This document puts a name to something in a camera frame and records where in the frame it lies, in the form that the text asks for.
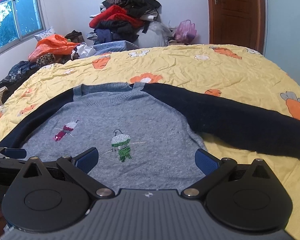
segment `gray sweater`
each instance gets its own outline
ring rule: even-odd
[[[99,162],[89,173],[107,187],[183,190],[204,174],[194,162],[200,136],[176,109],[126,83],[74,88],[74,100],[24,143],[28,156],[54,161],[90,147]]]

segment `red garment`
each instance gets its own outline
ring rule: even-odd
[[[131,23],[132,27],[139,28],[143,26],[143,21],[127,15],[127,11],[118,5],[112,5],[104,12],[100,13],[89,23],[90,28],[94,29],[100,21],[123,20]]]

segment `sweater sleeve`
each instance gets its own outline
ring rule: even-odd
[[[3,140],[0,147],[20,148],[21,143],[36,128],[55,114],[62,106],[73,101],[73,89],[69,89],[39,106],[26,116]]]
[[[210,133],[240,149],[300,159],[297,119],[166,84],[146,84],[143,91],[183,114],[194,132]]]

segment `yellow blanket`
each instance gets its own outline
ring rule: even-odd
[[[0,110],[0,140],[54,96],[79,84],[160,82],[260,106],[300,120],[300,87],[262,55],[234,45],[191,45],[115,52],[53,64],[31,76]],[[300,240],[300,161],[225,145],[203,135],[209,152],[238,163],[263,158],[293,200],[286,230]]]

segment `brown wooden door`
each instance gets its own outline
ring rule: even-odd
[[[234,44],[262,53],[265,0],[209,0],[210,43]]]

